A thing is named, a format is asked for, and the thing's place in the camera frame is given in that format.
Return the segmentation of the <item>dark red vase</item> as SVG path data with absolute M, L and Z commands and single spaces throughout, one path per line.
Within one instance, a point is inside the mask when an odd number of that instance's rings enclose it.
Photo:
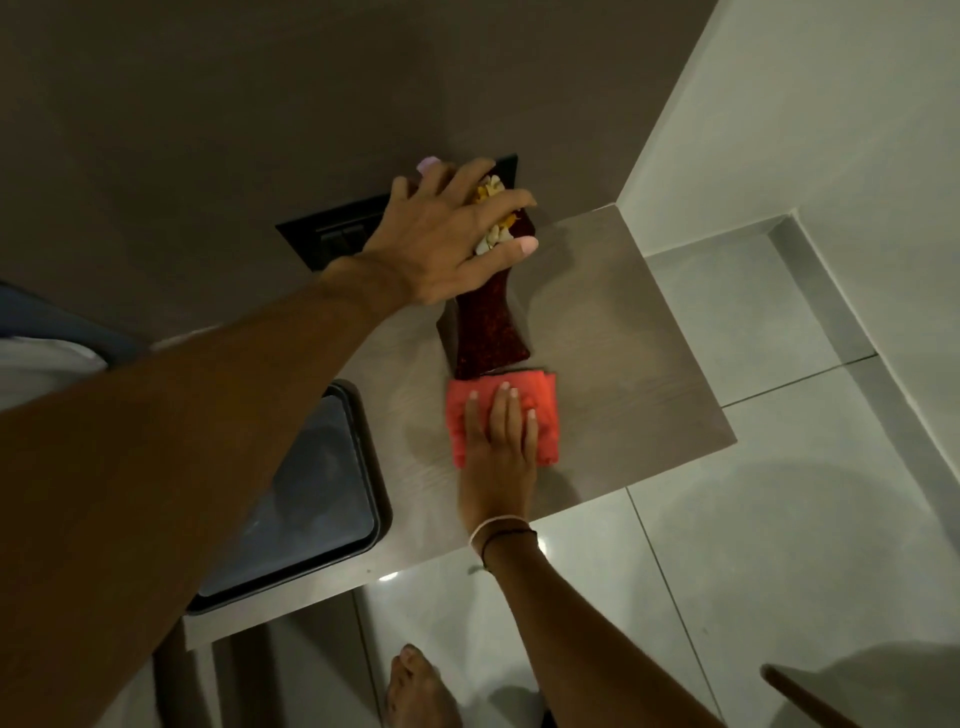
M 449 299 L 436 323 L 454 380 L 475 380 L 526 362 L 531 350 L 510 306 L 511 269 Z

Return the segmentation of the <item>black rectangular tray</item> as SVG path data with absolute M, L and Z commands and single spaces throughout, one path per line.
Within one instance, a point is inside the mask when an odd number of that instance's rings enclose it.
M 368 552 L 391 523 L 361 395 L 336 379 L 186 615 L 210 613 Z

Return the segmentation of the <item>person's left hand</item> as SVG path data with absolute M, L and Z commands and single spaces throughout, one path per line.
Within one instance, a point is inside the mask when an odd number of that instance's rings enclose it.
M 432 305 L 485 285 L 494 273 L 463 273 L 461 265 L 488 228 L 517 210 L 534 208 L 527 189 L 507 189 L 480 204 L 452 206 L 443 190 L 460 166 L 432 159 L 414 193 L 414 220 L 389 219 L 389 204 L 368 239 L 364 261 L 384 264 L 406 288 L 408 302 Z

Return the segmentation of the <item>person's left forearm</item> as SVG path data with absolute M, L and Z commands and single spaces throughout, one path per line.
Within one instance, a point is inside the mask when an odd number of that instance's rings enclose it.
M 363 253 L 246 321 L 0 415 L 0 728 L 90 728 L 370 333 L 435 299 Z

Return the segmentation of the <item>person's right forearm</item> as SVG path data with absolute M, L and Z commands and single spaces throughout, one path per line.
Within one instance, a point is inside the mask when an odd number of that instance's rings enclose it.
M 486 553 L 558 728 L 724 728 L 564 579 L 532 536 Z

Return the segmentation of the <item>brown wooden furniture piece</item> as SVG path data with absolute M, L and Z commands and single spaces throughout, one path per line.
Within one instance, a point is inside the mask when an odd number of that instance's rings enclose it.
M 862 728 L 841 711 L 802 687 L 772 663 L 760 668 L 762 679 L 820 728 Z

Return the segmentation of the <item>black wrist band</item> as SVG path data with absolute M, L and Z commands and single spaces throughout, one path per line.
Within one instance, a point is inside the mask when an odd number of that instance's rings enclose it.
M 484 571 L 485 572 L 490 571 L 490 568 L 488 566 L 487 553 L 493 544 L 506 538 L 526 537 L 526 536 L 532 536 L 536 541 L 536 545 L 537 546 L 540 545 L 539 534 L 537 533 L 537 531 L 533 530 L 529 526 L 523 527 L 523 528 L 519 528 L 519 527 L 505 528 L 505 529 L 497 530 L 495 532 L 491 532 L 486 537 L 486 540 L 483 541 L 480 552 L 479 552 L 479 558 Z

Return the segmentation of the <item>red cleaning cloth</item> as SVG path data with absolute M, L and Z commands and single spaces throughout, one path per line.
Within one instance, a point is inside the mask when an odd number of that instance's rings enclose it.
M 450 439 L 452 458 L 457 470 L 466 463 L 467 438 L 465 426 L 466 403 L 477 393 L 478 415 L 485 433 L 489 433 L 489 414 L 496 392 L 503 383 L 517 389 L 521 411 L 535 411 L 537 419 L 538 466 L 551 466 L 559 460 L 560 429 L 557 405 L 557 375 L 544 370 L 509 370 L 486 374 L 476 379 L 451 379 L 446 386 L 445 422 Z

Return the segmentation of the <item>black wall switch plate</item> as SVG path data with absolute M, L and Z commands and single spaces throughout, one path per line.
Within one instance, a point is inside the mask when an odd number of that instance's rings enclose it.
M 311 271 L 321 272 L 330 262 L 363 251 L 390 199 L 387 192 L 278 224 L 276 229 Z M 535 235 L 529 214 L 518 209 L 485 233 L 474 255 L 485 255 L 505 240 Z

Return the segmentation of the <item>wooden table leg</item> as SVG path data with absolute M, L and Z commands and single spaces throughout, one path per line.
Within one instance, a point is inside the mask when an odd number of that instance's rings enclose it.
M 162 728 L 190 728 L 186 648 L 180 619 L 152 653 L 155 707 Z

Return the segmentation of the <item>blue fabric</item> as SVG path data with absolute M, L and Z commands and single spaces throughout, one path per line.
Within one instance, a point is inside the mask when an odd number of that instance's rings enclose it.
M 132 335 L 67 311 L 0 280 L 0 339 L 51 341 L 77 345 L 109 368 L 146 356 L 149 346 Z

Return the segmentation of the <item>white and yellow artificial flowers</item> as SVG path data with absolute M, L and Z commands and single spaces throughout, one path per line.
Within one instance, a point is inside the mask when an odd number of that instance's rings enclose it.
M 480 205 L 505 190 L 506 185 L 498 175 L 486 175 L 474 188 L 470 202 L 472 205 Z M 486 255 L 486 253 L 496 248 L 499 244 L 513 239 L 512 228 L 518 223 L 519 219 L 519 214 L 512 212 L 498 223 L 491 225 L 481 240 L 475 245 L 474 255 L 476 257 Z

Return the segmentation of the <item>pink wrist band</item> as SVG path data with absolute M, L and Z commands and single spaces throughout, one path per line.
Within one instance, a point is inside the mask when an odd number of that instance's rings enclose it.
M 500 515 L 481 521 L 469 535 L 469 545 L 479 557 L 483 542 L 492 533 L 505 528 L 532 528 L 529 522 L 520 516 Z

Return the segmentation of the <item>person's bare foot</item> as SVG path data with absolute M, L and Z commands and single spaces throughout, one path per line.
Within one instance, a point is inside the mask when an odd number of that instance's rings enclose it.
M 463 728 L 458 702 L 437 668 L 411 643 L 391 659 L 385 708 L 389 728 Z

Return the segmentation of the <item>white fabric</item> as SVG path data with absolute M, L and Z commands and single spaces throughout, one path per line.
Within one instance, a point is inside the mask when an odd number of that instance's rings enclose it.
M 0 412 L 65 389 L 108 367 L 100 354 L 72 342 L 0 337 Z

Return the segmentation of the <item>person's right hand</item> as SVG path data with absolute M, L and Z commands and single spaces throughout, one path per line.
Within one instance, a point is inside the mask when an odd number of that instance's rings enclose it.
M 458 481 L 458 508 L 468 538 L 488 518 L 519 516 L 529 523 L 538 462 L 536 452 L 490 443 L 467 452 Z

